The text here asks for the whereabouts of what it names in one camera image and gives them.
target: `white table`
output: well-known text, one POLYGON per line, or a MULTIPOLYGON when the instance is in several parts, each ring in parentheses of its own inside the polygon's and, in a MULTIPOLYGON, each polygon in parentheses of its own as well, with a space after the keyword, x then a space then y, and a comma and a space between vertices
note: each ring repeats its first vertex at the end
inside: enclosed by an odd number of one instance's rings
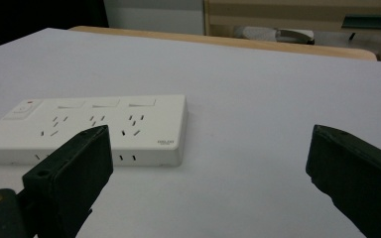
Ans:
MULTIPOLYGON (((78 237, 363 237, 305 165, 314 124, 381 148, 381 62, 52 29, 0 47, 0 118, 26 98, 177 93, 183 164, 115 168, 78 237)), ((0 167, 0 188, 28 169, 0 167)))

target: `power switch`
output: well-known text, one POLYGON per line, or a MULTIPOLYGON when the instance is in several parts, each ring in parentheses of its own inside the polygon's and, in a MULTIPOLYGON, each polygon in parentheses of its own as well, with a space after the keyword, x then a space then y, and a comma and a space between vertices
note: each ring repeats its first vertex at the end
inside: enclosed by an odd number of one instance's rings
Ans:
POLYGON ((155 104, 156 99, 154 97, 132 98, 129 100, 130 107, 154 106, 155 104))
POLYGON ((84 100, 65 99, 58 103, 58 109, 81 108, 84 103, 84 100))
POLYGON ((117 107, 119 98, 101 98, 92 101, 92 107, 117 107))
POLYGON ((34 109, 36 109, 42 100, 25 100, 22 101, 17 107, 15 107, 10 113, 8 113, 4 119, 5 120, 22 120, 28 117, 34 109))
POLYGON ((16 107, 14 109, 14 113, 24 113, 24 112, 27 112, 30 108, 32 108, 31 103, 23 104, 19 107, 16 107))

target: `wooden surface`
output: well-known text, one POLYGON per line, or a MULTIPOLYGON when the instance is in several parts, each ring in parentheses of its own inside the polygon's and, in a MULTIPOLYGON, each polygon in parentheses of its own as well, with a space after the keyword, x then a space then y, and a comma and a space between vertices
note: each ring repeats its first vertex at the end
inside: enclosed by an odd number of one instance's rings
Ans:
POLYGON ((308 46, 308 45, 285 44, 285 43, 276 43, 276 42, 259 42, 259 41, 250 41, 250 40, 244 40, 244 39, 206 37, 206 36, 197 36, 197 35, 157 33, 157 32, 143 32, 143 31, 84 27, 84 26, 74 27, 74 28, 71 28, 71 30, 79 31, 79 32, 90 32, 90 33, 99 33, 99 34, 131 36, 131 37, 144 37, 144 38, 184 41, 184 42, 193 42, 193 43, 205 43, 205 44, 221 45, 221 46, 228 46, 228 47, 239 47, 239 48, 257 49, 257 50, 287 52, 287 53, 340 57, 340 58, 350 58, 350 59, 358 59, 358 60, 376 60, 376 56, 373 53, 365 51, 365 50, 357 50, 357 49, 308 46))

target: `wooden table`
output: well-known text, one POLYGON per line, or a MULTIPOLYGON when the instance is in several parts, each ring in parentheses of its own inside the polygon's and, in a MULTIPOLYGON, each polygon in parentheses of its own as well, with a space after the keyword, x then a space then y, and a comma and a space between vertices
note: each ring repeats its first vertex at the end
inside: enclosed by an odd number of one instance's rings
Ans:
MULTIPOLYGON (((364 238, 305 169, 315 123, 381 149, 381 62, 55 29, 0 47, 0 118, 26 98, 172 93, 184 163, 115 169, 78 238, 364 238)), ((0 167, 0 187, 29 169, 0 167)))
POLYGON ((197 36, 197 35, 171 34, 171 33, 158 33, 158 32, 143 32, 143 31, 84 27, 84 26, 74 27, 74 28, 71 28, 71 30, 79 31, 79 32, 90 32, 90 33, 100 33, 100 34, 110 34, 110 35, 205 43, 205 44, 221 45, 221 46, 228 46, 228 47, 239 47, 239 48, 258 49, 258 50, 267 50, 267 51, 287 52, 287 53, 340 57, 340 58, 350 58, 350 59, 358 59, 358 60, 377 60, 376 56, 373 53, 365 51, 365 50, 358 50, 358 49, 308 46, 308 45, 286 44, 286 43, 276 43, 276 42, 259 42, 259 41, 250 41, 250 40, 244 40, 244 39, 206 37, 206 36, 197 36))

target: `power strip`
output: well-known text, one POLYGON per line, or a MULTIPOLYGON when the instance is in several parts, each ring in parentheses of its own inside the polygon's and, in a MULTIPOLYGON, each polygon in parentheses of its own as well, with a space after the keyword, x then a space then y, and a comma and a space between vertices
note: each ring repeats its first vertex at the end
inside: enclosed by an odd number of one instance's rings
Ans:
POLYGON ((179 166, 187 117, 184 95, 24 100, 0 120, 0 165, 35 165, 108 125, 114 166, 179 166))

